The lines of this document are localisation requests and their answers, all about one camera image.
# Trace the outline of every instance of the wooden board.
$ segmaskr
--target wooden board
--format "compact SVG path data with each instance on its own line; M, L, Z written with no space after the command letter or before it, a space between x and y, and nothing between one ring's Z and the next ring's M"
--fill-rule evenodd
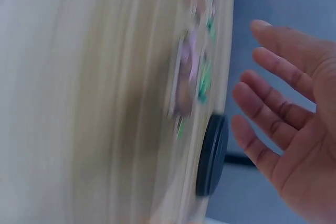
M190 25L181 0L0 0L0 7L0 223L203 216L197 159L209 115L224 109L233 0L220 0L213 71L220 88L195 107L179 140L166 109L172 57Z

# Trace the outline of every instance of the blue wall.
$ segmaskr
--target blue wall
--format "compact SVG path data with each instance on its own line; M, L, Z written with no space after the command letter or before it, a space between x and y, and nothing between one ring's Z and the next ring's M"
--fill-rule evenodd
M274 25L291 26L321 38L336 40L336 0L235 0L234 5L226 114L231 117L241 113L231 98L231 91L246 69L258 71L290 99L315 110L314 104L255 65L251 54L258 44L249 30L252 19L264 19ZM268 146L280 152L259 129L255 129ZM228 150L241 153L231 131L229 137ZM219 186L210 199L207 215L233 224L304 223L285 206L269 182L256 170L236 166L224 167Z

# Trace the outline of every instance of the light wood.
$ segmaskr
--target light wood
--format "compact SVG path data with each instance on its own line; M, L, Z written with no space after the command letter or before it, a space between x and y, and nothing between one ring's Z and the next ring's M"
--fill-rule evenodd
M181 0L0 7L0 223L203 218L195 178L207 120L224 109L233 0L220 0L215 88L183 139L167 117L172 59L192 26Z

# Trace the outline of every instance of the human hand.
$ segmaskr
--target human hand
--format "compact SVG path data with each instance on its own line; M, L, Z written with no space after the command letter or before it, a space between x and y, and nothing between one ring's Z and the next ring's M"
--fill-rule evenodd
M313 223L336 223L336 43L255 20L263 48L254 60L316 103L313 113L293 104L257 73L241 76L233 97L282 150L270 150L241 115L232 118L238 145L286 204Z

